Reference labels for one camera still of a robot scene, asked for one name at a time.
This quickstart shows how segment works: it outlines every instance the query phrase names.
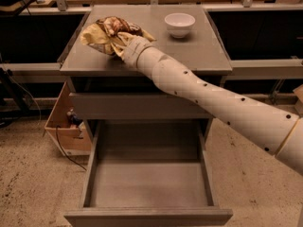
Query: gray tabletop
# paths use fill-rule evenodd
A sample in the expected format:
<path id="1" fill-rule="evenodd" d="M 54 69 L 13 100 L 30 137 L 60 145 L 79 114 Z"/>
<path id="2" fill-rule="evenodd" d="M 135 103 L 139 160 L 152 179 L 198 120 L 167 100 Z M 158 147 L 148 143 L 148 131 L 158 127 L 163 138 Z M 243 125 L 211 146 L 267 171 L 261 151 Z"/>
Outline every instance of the gray tabletop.
<path id="1" fill-rule="evenodd" d="M 166 31 L 164 18 L 173 12 L 184 12 L 195 17 L 196 23 L 184 39 L 174 39 Z M 133 22 L 157 40 L 159 50 L 167 53 L 200 75 L 227 75 L 231 72 L 228 58 L 214 33 L 202 6 L 199 5 L 111 5 L 94 6 L 83 29 L 97 19 L 117 16 Z M 108 56 L 82 45 L 80 36 L 73 44 L 61 69 L 67 76 L 140 76 L 128 71 L 118 57 Z"/>

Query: white bowl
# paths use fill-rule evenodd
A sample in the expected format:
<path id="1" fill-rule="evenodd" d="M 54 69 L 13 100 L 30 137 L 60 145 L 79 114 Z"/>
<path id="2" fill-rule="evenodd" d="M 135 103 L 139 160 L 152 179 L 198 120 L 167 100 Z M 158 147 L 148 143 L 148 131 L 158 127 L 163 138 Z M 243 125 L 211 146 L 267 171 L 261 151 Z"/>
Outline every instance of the white bowl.
<path id="1" fill-rule="evenodd" d="M 168 33 L 174 38 L 184 38 L 191 31 L 196 20 L 186 13 L 171 13 L 164 19 Z"/>

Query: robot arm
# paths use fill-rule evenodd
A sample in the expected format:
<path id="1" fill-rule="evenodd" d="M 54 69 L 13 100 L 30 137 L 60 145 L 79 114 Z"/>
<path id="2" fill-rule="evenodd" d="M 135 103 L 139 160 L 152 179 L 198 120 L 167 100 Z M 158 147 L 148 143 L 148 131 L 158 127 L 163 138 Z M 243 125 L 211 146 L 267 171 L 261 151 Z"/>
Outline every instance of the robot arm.
<path id="1" fill-rule="evenodd" d="M 303 120 L 196 77 L 145 38 L 123 38 L 122 60 L 163 92 L 186 98 L 222 120 L 260 148 L 303 175 Z"/>

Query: cardboard box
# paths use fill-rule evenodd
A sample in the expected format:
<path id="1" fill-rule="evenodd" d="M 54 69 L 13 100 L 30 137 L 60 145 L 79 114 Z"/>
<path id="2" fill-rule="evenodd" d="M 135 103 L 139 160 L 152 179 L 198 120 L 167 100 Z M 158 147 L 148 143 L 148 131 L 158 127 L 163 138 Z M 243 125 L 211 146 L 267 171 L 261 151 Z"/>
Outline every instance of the cardboard box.
<path id="1" fill-rule="evenodd" d="M 302 116 L 303 115 L 303 85 L 295 88 L 294 93 L 298 98 L 297 102 L 294 105 L 294 108 Z"/>
<path id="2" fill-rule="evenodd" d="M 92 141 L 86 128 L 73 127 L 66 115 L 66 113 L 73 108 L 69 94 L 70 90 L 65 83 L 45 124 L 45 130 L 53 139 L 58 149 L 62 151 L 60 148 L 61 145 L 67 155 L 89 155 Z"/>

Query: floor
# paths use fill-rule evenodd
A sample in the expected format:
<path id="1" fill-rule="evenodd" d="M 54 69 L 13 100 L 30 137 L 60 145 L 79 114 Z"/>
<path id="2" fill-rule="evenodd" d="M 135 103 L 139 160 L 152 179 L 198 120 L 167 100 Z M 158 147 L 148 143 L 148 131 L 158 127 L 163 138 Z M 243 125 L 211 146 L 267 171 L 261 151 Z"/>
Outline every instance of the floor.
<path id="1" fill-rule="evenodd" d="M 44 135 L 45 122 L 20 118 L 0 129 L 0 226 L 67 227 L 64 212 L 79 206 L 85 172 Z M 226 227 L 297 227 L 302 176 L 217 119 L 206 147 L 219 205 L 234 212 Z"/>

